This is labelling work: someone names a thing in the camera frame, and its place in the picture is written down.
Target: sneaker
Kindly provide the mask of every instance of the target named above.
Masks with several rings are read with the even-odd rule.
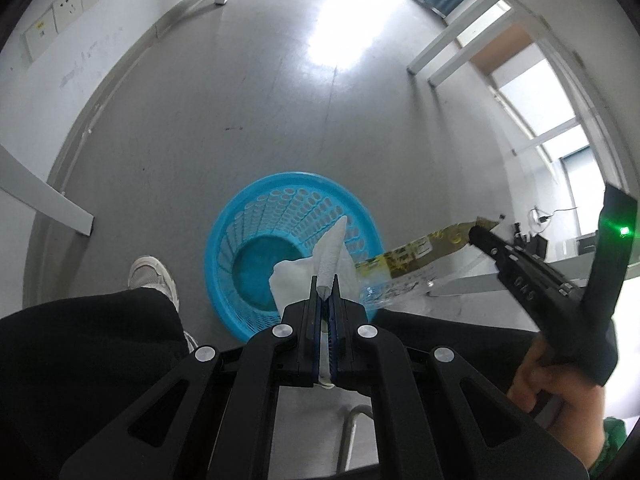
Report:
[[[153,256],[141,256],[133,262],[129,271],[127,286],[130,290],[142,286],[159,290],[171,300],[176,312],[180,311],[180,301],[178,300],[175,282],[162,262]],[[193,352],[198,347],[198,342],[187,331],[184,331],[184,338],[187,340],[189,353]]]

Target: metal bolt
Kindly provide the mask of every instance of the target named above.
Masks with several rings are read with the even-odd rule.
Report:
[[[276,337],[289,337],[293,334],[293,328],[287,324],[276,325],[271,329],[271,333],[273,333]]]
[[[441,346],[440,348],[436,348],[433,356],[441,363],[450,363],[453,361],[455,354],[453,353],[453,350]]]
[[[378,329],[371,325],[360,325],[358,327],[358,335],[367,339],[371,339],[372,337],[378,335]]]
[[[211,361],[216,356],[216,351],[210,346],[202,346],[196,350],[196,359],[201,363]]]

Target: person's arm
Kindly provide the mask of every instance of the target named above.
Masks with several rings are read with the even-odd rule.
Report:
[[[541,390],[561,396],[564,405],[548,432],[589,469],[606,441],[602,423],[604,389],[574,366],[540,366],[538,361],[546,348],[546,341],[538,336],[518,368],[507,396],[527,413],[533,410]]]

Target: white cloth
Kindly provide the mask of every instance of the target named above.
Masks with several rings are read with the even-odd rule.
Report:
[[[346,227],[347,217],[338,218],[334,226],[318,240],[311,258],[294,262],[285,260],[273,267],[269,286],[280,316],[287,305],[308,300],[313,276],[318,276],[316,290],[323,300],[331,295],[337,274],[340,295],[346,300],[359,301],[356,267],[344,245]]]

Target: blue plastic basket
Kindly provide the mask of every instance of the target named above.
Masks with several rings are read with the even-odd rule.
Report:
[[[273,266],[311,256],[347,215],[345,244],[355,262],[382,252],[367,209],[339,184],[311,173],[278,173],[245,187],[216,221],[205,252],[209,299],[243,342],[280,322],[269,290]]]

